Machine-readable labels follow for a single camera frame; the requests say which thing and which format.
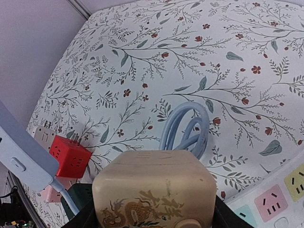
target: white power strip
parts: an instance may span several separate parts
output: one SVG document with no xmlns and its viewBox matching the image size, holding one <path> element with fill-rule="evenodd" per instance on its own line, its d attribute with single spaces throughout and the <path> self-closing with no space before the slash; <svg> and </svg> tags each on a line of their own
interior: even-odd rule
<svg viewBox="0 0 304 228">
<path fill-rule="evenodd" d="M 55 139 L 56 132 L 50 129 L 51 122 L 49 122 L 49 125 L 47 124 L 48 122 L 44 126 L 36 126 L 32 131 L 32 136 L 48 152 Z"/>
<path fill-rule="evenodd" d="M 226 204 L 254 228 L 304 227 L 304 151 Z"/>
</svg>

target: green object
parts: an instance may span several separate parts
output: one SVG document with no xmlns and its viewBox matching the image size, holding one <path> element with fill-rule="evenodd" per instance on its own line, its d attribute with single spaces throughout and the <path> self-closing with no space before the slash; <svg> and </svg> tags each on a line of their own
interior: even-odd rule
<svg viewBox="0 0 304 228">
<path fill-rule="evenodd" d="M 69 190 L 67 190 L 67 192 L 79 210 L 84 208 L 86 204 L 93 198 L 92 184 L 77 183 L 72 185 Z M 71 211 L 70 207 L 68 206 L 66 200 L 63 197 L 61 197 L 60 201 L 66 212 L 68 220 L 71 220 L 74 217 L 73 212 Z"/>
</svg>

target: black cable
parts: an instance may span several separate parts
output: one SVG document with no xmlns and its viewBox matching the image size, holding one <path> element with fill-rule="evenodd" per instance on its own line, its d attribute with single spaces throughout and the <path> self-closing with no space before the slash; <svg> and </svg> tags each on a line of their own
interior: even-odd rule
<svg viewBox="0 0 304 228">
<path fill-rule="evenodd" d="M 16 192 L 17 192 L 17 190 L 18 190 L 17 186 L 12 187 L 12 189 L 11 189 L 10 193 L 9 193 L 9 194 L 7 194 L 7 195 L 5 195 L 5 196 L 0 196 L 0 199 L 2 199 L 2 198 L 7 198 L 8 196 L 10 196 L 10 195 L 12 195 L 12 194 L 16 193 Z"/>
</svg>

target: leaf pattern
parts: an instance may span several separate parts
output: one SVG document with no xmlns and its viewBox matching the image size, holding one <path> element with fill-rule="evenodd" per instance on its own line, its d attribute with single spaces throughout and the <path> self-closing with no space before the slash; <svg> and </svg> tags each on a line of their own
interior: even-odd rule
<svg viewBox="0 0 304 228">
<path fill-rule="evenodd" d="M 78 134 L 92 152 L 85 175 L 94 178 L 123 151 L 157 150 L 174 108 L 198 102 L 210 121 L 201 162 L 228 199 L 304 140 L 304 12 L 255 3 L 140 0 L 96 12 L 50 76 L 28 131 L 48 121 L 61 136 Z M 198 116 L 187 113 L 177 144 Z M 61 204 L 24 188 L 47 225 L 67 222 Z"/>
</svg>

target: button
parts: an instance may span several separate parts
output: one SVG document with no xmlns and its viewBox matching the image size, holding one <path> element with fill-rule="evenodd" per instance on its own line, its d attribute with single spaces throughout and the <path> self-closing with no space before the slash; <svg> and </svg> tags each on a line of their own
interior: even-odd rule
<svg viewBox="0 0 304 228">
<path fill-rule="evenodd" d="M 13 157 L 11 160 L 10 160 L 10 162 L 15 166 L 15 167 L 17 167 L 17 169 L 20 171 L 20 172 L 24 172 L 25 171 L 25 166 L 21 163 L 21 162 L 19 162 L 19 160 L 17 159 L 17 158 L 15 158 L 15 157 Z"/>
<path fill-rule="evenodd" d="M 180 221 L 174 228 L 201 228 L 201 225 L 197 220 L 189 218 Z"/>
<path fill-rule="evenodd" d="M 275 228 L 288 228 L 288 220 L 285 217 L 279 218 L 275 222 Z"/>
</svg>

